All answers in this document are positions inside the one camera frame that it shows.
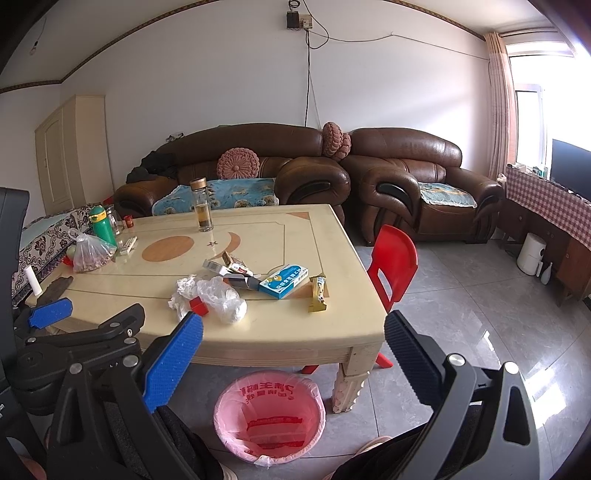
pink trash bag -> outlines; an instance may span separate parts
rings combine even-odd
[[[270,467],[296,460],[316,445],[325,415],[312,380],[263,370],[239,378],[222,392],[213,424],[230,452]]]

brown leather armchair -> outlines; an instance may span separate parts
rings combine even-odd
[[[347,216],[359,222],[369,245],[385,223],[415,241],[484,243],[495,230],[505,192],[496,181],[461,165],[460,148],[435,135],[410,128],[359,128],[351,133],[351,153],[341,162],[352,184]],[[418,181],[464,190],[478,207],[425,203]]]

pink knitted pillow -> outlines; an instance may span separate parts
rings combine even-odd
[[[334,122],[327,122],[322,127],[322,154],[332,157],[343,142],[343,132]]]
[[[341,144],[339,149],[336,151],[336,153],[332,156],[332,159],[336,160],[336,161],[341,161],[343,158],[345,158],[347,155],[349,155],[350,151],[351,151],[351,135],[343,134],[343,143]]]
[[[220,180],[255,179],[261,169],[256,153],[248,148],[231,148],[217,161],[217,177]]]

blue medicine box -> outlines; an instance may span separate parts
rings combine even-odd
[[[269,275],[259,285],[259,291],[282,299],[308,276],[308,269],[299,265],[286,265]]]

gold bottle cap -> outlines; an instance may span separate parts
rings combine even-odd
[[[207,187],[207,179],[205,177],[201,177],[200,179],[191,180],[189,185],[191,185],[191,190],[204,189]]]

